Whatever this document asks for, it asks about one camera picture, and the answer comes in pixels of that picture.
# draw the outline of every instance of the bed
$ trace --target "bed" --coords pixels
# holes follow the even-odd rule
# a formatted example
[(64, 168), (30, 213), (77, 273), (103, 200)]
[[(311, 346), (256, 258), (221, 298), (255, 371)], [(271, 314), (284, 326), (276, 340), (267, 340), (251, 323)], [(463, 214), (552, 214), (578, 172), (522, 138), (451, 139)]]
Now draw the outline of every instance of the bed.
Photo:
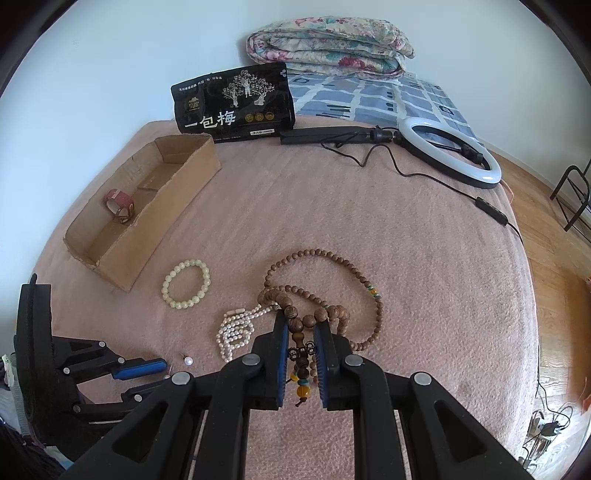
[[(298, 110), (308, 112), (306, 95), (294, 97)], [(360, 110), (353, 119), (360, 120)], [(338, 118), (298, 116), (296, 127), (348, 124), (344, 115), (329, 116)], [(512, 454), (519, 453), (535, 394), (538, 345), (525, 251), (513, 231), (463, 197), (433, 181), (397, 175), (382, 149), (361, 169), (316, 145), (282, 147), (276, 138), (219, 144), (221, 171), (168, 231), (129, 293), (74, 260), (62, 238), (88, 198), (132, 153), (173, 133), (173, 121), (141, 128), (47, 242), (35, 271), (40, 283), (52, 284), (54, 335), (101, 339), (126, 357), (162, 356), (173, 372), (206, 374), (224, 364), (215, 341), (224, 312), (256, 305), (271, 263), (305, 248), (332, 250), (367, 272), (382, 294), (387, 321), (364, 354), (399, 375), (430, 372)], [(344, 149), (361, 157), (367, 145)], [(404, 171), (423, 171), (481, 195), (515, 223), (501, 186), (477, 190), (400, 147), (392, 150)], [(171, 309), (161, 284), (188, 258), (207, 262), (212, 285), (196, 307)], [(371, 334), (372, 299), (345, 269), (314, 258), (294, 262), (276, 277), (345, 305), (352, 314), (349, 338), (359, 342)], [(179, 278), (177, 288), (199, 288), (197, 278), (191, 283), (186, 275), (184, 281)], [(296, 305), (302, 314), (313, 311)], [(270, 314), (255, 319), (255, 334), (271, 325)], [(247, 352), (242, 348), (235, 357)], [(192, 366), (183, 364), (183, 354), (194, 358)], [(93, 401), (117, 401), (132, 385), (101, 378), (80, 389)], [(287, 388), (280, 412), (252, 412), (246, 477), (353, 478), (350, 415), (323, 412), (314, 392), (303, 407), (295, 408), (296, 401)]]

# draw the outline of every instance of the pearl necklace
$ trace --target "pearl necklace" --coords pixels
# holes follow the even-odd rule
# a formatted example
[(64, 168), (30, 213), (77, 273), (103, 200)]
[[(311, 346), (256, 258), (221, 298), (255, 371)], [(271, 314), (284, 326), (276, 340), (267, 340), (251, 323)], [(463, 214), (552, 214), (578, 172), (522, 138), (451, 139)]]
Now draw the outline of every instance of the pearl necklace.
[(262, 307), (259, 304), (252, 310), (236, 309), (223, 314), (222, 324), (216, 335), (216, 342), (220, 347), (222, 359), (226, 363), (232, 361), (235, 349), (248, 345), (251, 335), (255, 331), (252, 321), (272, 310), (278, 310), (279, 305), (271, 305), (261, 309)]

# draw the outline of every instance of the floral blanket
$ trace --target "floral blanket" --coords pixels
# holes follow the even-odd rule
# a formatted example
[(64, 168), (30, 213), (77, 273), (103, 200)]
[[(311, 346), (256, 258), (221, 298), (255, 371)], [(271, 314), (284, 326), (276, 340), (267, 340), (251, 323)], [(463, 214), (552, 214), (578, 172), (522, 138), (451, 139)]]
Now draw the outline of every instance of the floral blanket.
[(290, 70), (367, 79), (405, 72), (414, 49), (406, 35), (385, 20), (310, 17), (275, 22), (246, 41), (257, 63), (284, 61)]

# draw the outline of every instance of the black snack package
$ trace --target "black snack package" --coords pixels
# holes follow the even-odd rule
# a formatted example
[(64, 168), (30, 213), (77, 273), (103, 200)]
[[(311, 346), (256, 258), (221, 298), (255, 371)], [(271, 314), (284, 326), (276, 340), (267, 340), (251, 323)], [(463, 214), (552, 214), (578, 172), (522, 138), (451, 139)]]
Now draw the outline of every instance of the black snack package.
[(170, 90), (181, 133), (207, 133), (216, 142), (278, 137), (296, 121), (283, 62), (211, 73)]

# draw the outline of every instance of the tree illustration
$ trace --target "tree illustration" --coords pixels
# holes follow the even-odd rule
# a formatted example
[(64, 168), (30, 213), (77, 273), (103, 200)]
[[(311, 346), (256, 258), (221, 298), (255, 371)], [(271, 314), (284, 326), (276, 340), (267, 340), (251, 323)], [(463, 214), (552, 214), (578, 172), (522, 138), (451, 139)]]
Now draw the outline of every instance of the tree illustration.
[(251, 91), (259, 95), (254, 101), (255, 105), (264, 105), (265, 104), (265, 96), (267, 93), (272, 92), (274, 90), (273, 85), (267, 82), (265, 79), (260, 79), (259, 77), (255, 77), (250, 81), (250, 88)]
[(238, 108), (238, 95), (241, 94), (240, 87), (236, 82), (230, 82), (226, 88), (222, 90), (225, 98), (232, 100), (234, 108)]

